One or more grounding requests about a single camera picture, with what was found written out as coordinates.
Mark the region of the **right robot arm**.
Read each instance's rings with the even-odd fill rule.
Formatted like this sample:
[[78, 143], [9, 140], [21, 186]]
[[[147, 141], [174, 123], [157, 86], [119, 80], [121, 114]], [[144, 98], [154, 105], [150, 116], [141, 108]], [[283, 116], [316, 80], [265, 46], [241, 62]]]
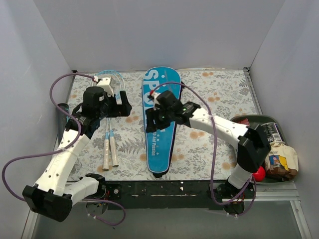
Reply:
[[257, 123], [245, 125], [211, 116], [196, 103], [183, 104], [171, 91], [148, 93], [147, 98], [153, 103], [145, 111], [147, 133], [165, 129], [175, 122], [214, 135], [234, 148], [237, 165], [227, 179], [225, 191], [231, 198], [239, 197], [244, 184], [258, 171], [271, 150], [264, 128]]

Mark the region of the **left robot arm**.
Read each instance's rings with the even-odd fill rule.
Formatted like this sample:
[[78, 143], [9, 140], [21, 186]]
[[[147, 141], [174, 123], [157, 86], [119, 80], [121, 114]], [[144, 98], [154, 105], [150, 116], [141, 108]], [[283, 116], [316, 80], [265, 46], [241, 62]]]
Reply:
[[83, 102], [72, 112], [66, 124], [63, 138], [46, 170], [33, 186], [26, 186], [22, 192], [30, 209], [58, 222], [64, 221], [72, 206], [90, 198], [104, 199], [109, 190], [105, 177], [88, 173], [79, 181], [67, 186], [68, 177], [80, 153], [89, 143], [104, 118], [127, 117], [130, 105], [126, 92], [120, 91], [121, 103], [114, 96], [108, 96], [101, 87], [88, 87]]

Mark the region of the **blue sport racket cover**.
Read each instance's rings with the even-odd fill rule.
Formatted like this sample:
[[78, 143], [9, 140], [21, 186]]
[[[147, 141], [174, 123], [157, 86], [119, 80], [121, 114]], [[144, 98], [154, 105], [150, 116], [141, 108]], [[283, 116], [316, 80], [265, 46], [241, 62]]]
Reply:
[[[167, 81], [178, 84], [163, 85], [156, 92], [162, 93], [166, 90], [173, 92], [176, 98], [181, 97], [181, 78], [179, 73], [170, 67], [159, 66], [149, 69], [143, 77], [142, 105], [143, 111], [153, 107], [153, 102], [148, 98], [149, 92], [157, 85]], [[175, 140], [176, 124], [172, 122], [168, 128], [153, 133], [146, 133], [147, 165], [149, 171], [160, 178], [165, 175], [170, 166], [173, 145]]]

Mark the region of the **black shuttlecock tube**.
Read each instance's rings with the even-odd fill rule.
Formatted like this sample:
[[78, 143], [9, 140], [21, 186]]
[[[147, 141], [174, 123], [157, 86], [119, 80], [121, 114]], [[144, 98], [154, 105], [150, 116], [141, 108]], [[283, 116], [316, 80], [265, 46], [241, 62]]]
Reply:
[[[58, 104], [58, 106], [60, 106], [60, 108], [62, 108], [64, 111], [69, 113], [69, 105], [67, 103], [60, 103]], [[69, 117], [63, 114], [59, 109], [56, 109], [56, 111], [57, 111], [58, 143], [60, 144], [63, 138], [64, 129], [69, 120]]]

